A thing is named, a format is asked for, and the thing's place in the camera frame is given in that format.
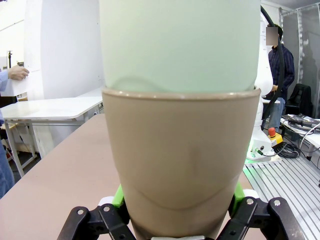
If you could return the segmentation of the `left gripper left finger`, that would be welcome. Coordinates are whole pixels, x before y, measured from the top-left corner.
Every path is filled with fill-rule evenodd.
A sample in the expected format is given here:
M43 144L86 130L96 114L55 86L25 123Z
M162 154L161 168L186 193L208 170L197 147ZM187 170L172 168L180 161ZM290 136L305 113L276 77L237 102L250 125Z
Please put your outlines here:
M134 240L136 237L128 227L129 222L123 189L119 186L110 203L98 205L93 210L74 207L57 238L97 240L100 235L108 234L112 240Z

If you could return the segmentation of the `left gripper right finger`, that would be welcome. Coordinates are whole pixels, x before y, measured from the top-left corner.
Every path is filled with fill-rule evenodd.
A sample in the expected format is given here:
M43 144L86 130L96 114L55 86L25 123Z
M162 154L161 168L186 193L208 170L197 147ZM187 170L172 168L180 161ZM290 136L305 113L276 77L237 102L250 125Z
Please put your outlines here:
M288 202L275 197L268 202L245 196L238 183L228 208L230 220L219 238L243 240L250 228L260 229L267 240L304 240L305 236Z

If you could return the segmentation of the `person's right hand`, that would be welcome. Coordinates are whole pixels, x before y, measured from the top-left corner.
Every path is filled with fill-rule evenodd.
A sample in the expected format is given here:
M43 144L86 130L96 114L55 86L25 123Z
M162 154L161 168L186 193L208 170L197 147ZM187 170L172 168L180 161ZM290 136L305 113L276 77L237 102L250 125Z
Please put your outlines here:
M8 78L15 81L22 81L28 75L29 71L23 66L15 65L7 70Z

